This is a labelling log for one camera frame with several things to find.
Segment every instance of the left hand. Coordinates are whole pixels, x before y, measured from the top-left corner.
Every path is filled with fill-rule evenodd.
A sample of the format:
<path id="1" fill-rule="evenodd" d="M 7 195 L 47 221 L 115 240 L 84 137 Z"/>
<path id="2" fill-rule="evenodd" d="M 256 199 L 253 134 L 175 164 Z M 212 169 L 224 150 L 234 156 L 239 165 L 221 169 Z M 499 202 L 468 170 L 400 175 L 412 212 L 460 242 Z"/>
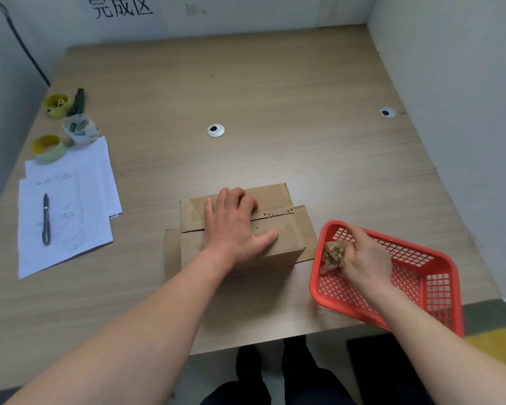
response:
<path id="1" fill-rule="evenodd" d="M 252 260 L 270 247 L 277 240 L 277 231 L 269 231 L 260 237 L 251 232 L 251 212 L 256 207 L 257 201 L 240 187 L 222 189 L 215 209 L 208 198 L 204 208 L 206 229 L 202 239 L 203 249 L 222 256 L 232 268 Z"/>

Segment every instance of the hand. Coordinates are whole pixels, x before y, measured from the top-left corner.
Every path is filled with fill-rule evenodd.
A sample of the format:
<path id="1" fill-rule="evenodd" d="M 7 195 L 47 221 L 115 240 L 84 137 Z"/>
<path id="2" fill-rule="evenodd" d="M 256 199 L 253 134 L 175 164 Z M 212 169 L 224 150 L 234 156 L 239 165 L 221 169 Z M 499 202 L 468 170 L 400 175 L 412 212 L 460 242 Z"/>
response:
<path id="1" fill-rule="evenodd" d="M 347 230 L 356 240 L 345 248 L 344 273 L 358 291 L 368 300 L 383 288 L 392 286 L 392 259 L 388 251 L 354 224 Z"/>
<path id="2" fill-rule="evenodd" d="M 216 200 L 216 207 L 210 198 L 204 208 L 206 229 L 202 239 L 203 249 L 225 258 L 230 268 L 245 263 L 270 247 L 279 233 L 272 230 L 260 237 L 251 232 L 251 212 L 257 201 L 245 194 L 240 187 L 222 189 Z"/>

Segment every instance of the forearm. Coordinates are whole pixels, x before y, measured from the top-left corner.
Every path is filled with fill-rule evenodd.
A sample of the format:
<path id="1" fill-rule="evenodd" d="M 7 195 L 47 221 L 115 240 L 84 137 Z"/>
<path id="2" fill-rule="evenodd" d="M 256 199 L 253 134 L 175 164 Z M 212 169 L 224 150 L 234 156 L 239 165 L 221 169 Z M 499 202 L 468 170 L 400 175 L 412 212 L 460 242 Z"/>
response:
<path id="1" fill-rule="evenodd" d="M 164 287 L 48 368 L 8 404 L 162 404 L 226 272 L 217 266 L 225 264 L 201 252 Z"/>
<path id="2" fill-rule="evenodd" d="M 461 340 L 395 287 L 370 301 L 437 404 L 506 405 L 506 365 Z"/>

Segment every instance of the tape roll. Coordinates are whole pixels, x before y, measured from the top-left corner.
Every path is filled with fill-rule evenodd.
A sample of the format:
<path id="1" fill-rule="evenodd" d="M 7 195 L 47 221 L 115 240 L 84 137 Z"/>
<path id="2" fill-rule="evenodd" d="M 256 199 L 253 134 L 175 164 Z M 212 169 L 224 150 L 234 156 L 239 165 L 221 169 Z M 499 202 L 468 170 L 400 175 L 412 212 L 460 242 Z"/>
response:
<path id="1" fill-rule="evenodd" d="M 67 149 L 67 143 L 56 135 L 43 135 L 32 142 L 32 152 L 40 162 L 54 162 L 64 156 Z"/>
<path id="2" fill-rule="evenodd" d="M 68 117 L 62 129 L 77 145 L 88 145 L 99 138 L 99 128 L 84 114 Z"/>
<path id="3" fill-rule="evenodd" d="M 65 118 L 73 106 L 73 101 L 67 95 L 54 94 L 45 98 L 43 105 L 49 116 L 53 118 Z"/>

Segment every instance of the red plastic basket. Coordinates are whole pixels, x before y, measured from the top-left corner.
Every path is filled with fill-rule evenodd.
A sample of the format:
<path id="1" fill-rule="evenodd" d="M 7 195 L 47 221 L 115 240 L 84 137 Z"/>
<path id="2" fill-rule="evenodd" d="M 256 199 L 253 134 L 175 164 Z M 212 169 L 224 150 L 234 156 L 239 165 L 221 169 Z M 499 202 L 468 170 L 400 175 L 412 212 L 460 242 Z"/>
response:
<path id="1" fill-rule="evenodd" d="M 452 259 L 440 251 L 376 231 L 367 229 L 364 231 L 391 254 L 392 284 L 403 290 L 412 302 L 433 318 L 463 337 L 465 331 L 459 275 Z M 336 273 L 320 274 L 320 268 L 324 265 L 322 261 L 324 243 L 336 239 L 355 241 L 347 233 L 344 222 L 330 220 L 324 224 L 320 232 L 309 282 L 311 295 L 321 306 L 390 331 L 382 317 L 339 270 Z"/>

